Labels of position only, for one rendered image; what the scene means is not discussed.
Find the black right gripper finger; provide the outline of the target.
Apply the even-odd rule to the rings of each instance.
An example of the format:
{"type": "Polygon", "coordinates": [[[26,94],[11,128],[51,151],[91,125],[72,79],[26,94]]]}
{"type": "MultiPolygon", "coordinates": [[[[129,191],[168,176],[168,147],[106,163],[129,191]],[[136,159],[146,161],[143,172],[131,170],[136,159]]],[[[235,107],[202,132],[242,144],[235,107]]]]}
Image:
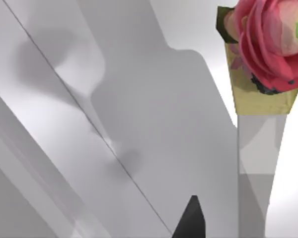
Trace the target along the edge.
{"type": "Polygon", "coordinates": [[[172,238],[206,238],[206,222],[196,195],[191,196],[172,238]]]}

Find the pink flower in yellow pot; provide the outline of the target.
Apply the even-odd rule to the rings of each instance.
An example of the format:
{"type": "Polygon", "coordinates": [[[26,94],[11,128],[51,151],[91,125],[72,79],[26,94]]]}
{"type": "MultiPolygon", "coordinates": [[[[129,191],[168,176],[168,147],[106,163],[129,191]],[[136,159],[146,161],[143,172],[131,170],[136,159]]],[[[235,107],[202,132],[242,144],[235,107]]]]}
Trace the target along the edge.
{"type": "Polygon", "coordinates": [[[216,29],[237,115],[287,115],[298,94],[298,0],[219,6],[216,29]]]}

